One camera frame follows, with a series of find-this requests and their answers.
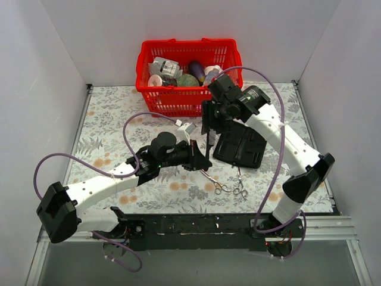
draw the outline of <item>scissors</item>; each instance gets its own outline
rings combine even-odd
[[[234,195],[241,194],[244,200],[247,200],[249,193],[243,187],[241,169],[238,167],[238,187],[233,190]]]
[[[215,180],[212,176],[210,176],[207,172],[205,172],[204,170],[200,170],[200,172],[205,176],[207,177],[209,180],[211,180],[214,184],[214,192],[216,195],[220,195],[222,193],[222,191],[224,192],[231,192],[231,190],[229,190],[227,188],[227,185],[221,185],[219,183],[219,181]]]

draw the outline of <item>metal forceps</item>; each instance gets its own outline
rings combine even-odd
[[[214,184],[214,192],[216,195],[220,195],[222,193],[222,191],[224,192],[231,192],[231,190],[227,189],[227,186],[224,184],[224,185],[221,185],[219,183],[219,181],[215,180],[212,176],[210,176],[207,172],[205,172],[204,170],[200,170],[200,172],[205,176],[207,177],[209,180],[211,180]]]
[[[241,169],[238,167],[238,187],[233,190],[234,195],[241,194],[244,200],[247,200],[249,193],[243,187]]]

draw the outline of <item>red basket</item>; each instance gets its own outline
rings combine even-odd
[[[148,63],[155,57],[177,61],[184,73],[188,63],[197,60],[206,66],[218,64],[222,69],[241,66],[241,56],[233,39],[201,39],[201,41],[145,41],[136,65],[136,89],[143,95],[148,109],[170,117],[201,116],[201,103],[210,100],[206,86],[178,88],[148,86]],[[242,87],[241,70],[227,72],[236,85]]]

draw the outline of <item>black case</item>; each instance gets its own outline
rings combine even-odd
[[[213,157],[237,167],[257,169],[261,166],[266,143],[257,131],[233,122],[231,131],[221,134]]]

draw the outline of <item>plastic bottle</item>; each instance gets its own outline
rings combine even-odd
[[[213,78],[218,76],[220,71],[221,71],[220,66],[214,66],[214,68],[211,71],[209,71],[209,73],[207,74],[204,80],[204,84],[202,86],[208,86],[212,82]]]

